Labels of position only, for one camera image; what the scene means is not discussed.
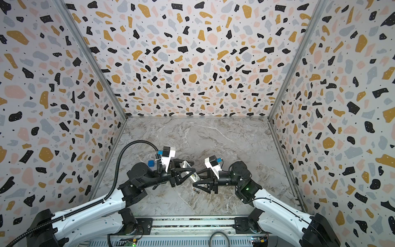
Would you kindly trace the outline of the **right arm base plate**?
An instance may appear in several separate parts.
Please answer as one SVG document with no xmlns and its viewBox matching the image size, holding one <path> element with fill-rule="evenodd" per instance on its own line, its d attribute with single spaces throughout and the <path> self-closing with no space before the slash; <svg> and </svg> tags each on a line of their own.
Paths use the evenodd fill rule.
<svg viewBox="0 0 395 247">
<path fill-rule="evenodd" d="M 235 217 L 232 226 L 237 234 L 266 234 L 257 221 L 249 217 Z"/>
</svg>

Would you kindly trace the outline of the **white remote control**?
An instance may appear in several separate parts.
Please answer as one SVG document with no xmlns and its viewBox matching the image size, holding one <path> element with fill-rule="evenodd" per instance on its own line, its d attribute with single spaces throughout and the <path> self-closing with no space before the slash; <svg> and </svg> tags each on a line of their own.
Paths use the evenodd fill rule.
<svg viewBox="0 0 395 247">
<path fill-rule="evenodd" d="M 192 165 L 188 161 L 183 161 L 181 163 L 181 168 L 190 169 L 190 168 L 192 168 Z M 189 170 L 189 171 L 182 172 L 182 178 L 187 178 L 187 179 L 191 180 L 192 183 L 195 183 L 195 182 L 197 182 L 197 179 L 199 177 L 197 176 L 196 171 Z"/>
</svg>

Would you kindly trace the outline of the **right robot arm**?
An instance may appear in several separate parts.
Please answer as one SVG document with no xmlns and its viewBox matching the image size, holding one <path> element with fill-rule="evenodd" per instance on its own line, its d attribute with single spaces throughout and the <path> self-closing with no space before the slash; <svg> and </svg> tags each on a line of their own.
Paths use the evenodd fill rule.
<svg viewBox="0 0 395 247">
<path fill-rule="evenodd" d="M 223 171 L 219 164 L 194 174 L 193 187 L 207 193 L 217 193 L 220 186 L 234 186 L 241 202 L 254 208 L 249 215 L 251 231 L 268 232 L 295 247 L 339 247 L 340 241 L 329 221 L 317 213 L 314 216 L 295 209 L 271 195 L 252 179 L 247 165 L 238 161 Z"/>
</svg>

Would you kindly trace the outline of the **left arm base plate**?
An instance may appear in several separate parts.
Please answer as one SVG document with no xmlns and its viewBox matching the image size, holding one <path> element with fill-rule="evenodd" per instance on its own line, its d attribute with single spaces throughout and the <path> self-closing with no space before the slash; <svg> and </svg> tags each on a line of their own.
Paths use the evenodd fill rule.
<svg viewBox="0 0 395 247">
<path fill-rule="evenodd" d="M 123 229 L 123 233 L 125 235 L 134 236 L 150 235 L 153 226 L 153 218 L 137 218 L 136 220 L 136 223 L 127 224 Z"/>
</svg>

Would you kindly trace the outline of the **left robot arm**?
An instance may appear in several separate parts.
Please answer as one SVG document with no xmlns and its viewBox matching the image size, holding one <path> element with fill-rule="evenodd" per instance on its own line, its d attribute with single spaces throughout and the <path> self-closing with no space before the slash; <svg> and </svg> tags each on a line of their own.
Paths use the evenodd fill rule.
<svg viewBox="0 0 395 247">
<path fill-rule="evenodd" d="M 135 164 L 127 172 L 128 179 L 93 201 L 72 209 L 38 213 L 30 228 L 9 243 L 13 247 L 22 239 L 29 247 L 72 247 L 102 235 L 138 232 L 141 226 L 130 207 L 147 196 L 147 188 L 170 183 L 184 183 L 194 172 L 194 163 L 169 160 L 167 169 L 152 170 L 146 163 Z"/>
</svg>

